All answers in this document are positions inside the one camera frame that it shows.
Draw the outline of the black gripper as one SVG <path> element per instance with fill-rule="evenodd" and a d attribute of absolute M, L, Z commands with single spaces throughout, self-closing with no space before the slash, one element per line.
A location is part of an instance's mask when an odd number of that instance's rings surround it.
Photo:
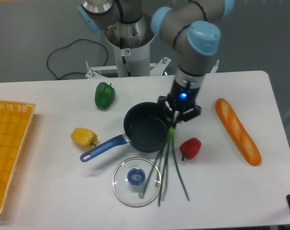
<path fill-rule="evenodd" d="M 157 104 L 170 127 L 176 127 L 178 123 L 187 122 L 201 114 L 201 107 L 196 104 L 199 90 L 200 87 L 189 80 L 182 84 L 174 80 L 170 93 L 159 96 Z"/>

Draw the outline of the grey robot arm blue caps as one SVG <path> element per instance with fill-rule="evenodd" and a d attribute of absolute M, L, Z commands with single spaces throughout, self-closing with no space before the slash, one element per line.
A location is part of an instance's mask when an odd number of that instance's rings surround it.
<path fill-rule="evenodd" d="M 149 65 L 149 56 L 141 50 L 156 37 L 180 54 L 171 91 L 158 99 L 170 126 L 175 127 L 201 113 L 195 100 L 221 39 L 214 21 L 227 16 L 233 8 L 232 0 L 190 0 L 176 10 L 161 7 L 148 17 L 139 0 L 84 0 L 77 11 L 92 32 L 104 32 L 118 52 L 117 67 L 126 76 L 134 75 L 128 59 L 133 53 L 144 59 L 145 66 Z"/>

